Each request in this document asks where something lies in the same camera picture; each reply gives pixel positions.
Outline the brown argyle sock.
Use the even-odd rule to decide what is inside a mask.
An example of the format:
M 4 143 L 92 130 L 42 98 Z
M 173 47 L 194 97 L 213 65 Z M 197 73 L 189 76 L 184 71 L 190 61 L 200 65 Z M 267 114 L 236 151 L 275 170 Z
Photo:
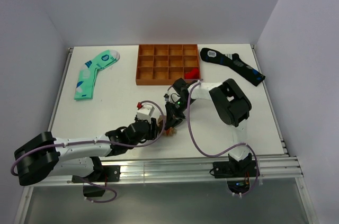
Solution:
M 157 119 L 157 125 L 159 128 L 159 132 L 161 132 L 163 124 L 164 124 L 164 115 L 160 115 Z M 168 129 L 164 129 L 164 131 L 162 132 L 162 136 L 166 136 L 166 137 L 172 137 L 177 133 L 177 130 L 173 127 L 170 127 Z

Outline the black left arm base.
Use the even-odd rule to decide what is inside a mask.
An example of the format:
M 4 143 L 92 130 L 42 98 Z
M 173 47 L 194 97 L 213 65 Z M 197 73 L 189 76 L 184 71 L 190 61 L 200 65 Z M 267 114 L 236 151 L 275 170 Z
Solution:
M 118 182 L 119 179 L 120 166 L 113 165 L 112 167 L 102 166 L 85 177 L 73 175 L 71 182 L 75 184 L 82 183 L 83 196 L 86 200 L 94 203 L 108 203 L 115 200 L 118 195 L 116 190 L 108 186 L 108 183 Z M 101 200 L 106 192 L 111 192 L 113 194 L 112 198 Z

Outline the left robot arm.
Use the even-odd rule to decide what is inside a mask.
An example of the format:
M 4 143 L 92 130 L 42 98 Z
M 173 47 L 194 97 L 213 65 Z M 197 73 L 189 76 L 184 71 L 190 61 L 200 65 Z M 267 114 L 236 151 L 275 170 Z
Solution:
M 101 157 L 119 156 L 147 141 L 154 141 L 161 131 L 155 118 L 135 119 L 94 138 L 63 139 L 43 132 L 14 152 L 11 173 L 19 184 L 37 184 L 49 176 L 71 175 L 94 182 L 103 176 Z

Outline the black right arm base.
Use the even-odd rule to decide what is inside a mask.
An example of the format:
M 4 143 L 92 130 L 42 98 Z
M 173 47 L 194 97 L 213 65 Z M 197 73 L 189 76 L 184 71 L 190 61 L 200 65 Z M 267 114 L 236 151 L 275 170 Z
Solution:
M 260 177 L 254 160 L 213 162 L 209 173 L 215 179 L 226 179 L 231 194 L 240 198 L 251 189 L 251 178 L 257 182 Z

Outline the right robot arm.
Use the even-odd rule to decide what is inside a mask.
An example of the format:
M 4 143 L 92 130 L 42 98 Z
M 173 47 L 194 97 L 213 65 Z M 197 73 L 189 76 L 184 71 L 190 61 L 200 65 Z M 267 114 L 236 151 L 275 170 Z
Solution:
M 252 160 L 254 153 L 251 147 L 245 143 L 245 127 L 249 118 L 252 104 L 247 96 L 240 89 L 233 79 L 222 83 L 204 83 L 200 80 L 186 82 L 184 79 L 177 79 L 171 88 L 174 89 L 179 99 L 170 100 L 170 94 L 166 93 L 166 122 L 165 131 L 167 134 L 184 120 L 187 121 L 191 140 L 199 153 L 206 157 L 215 158 L 227 153 L 229 170 L 235 176 L 241 176 L 247 171 L 247 162 Z M 232 145 L 226 150 L 209 155 L 202 151 L 194 139 L 190 122 L 190 105 L 196 100 L 211 101 L 221 121 L 234 128 L 230 139 Z

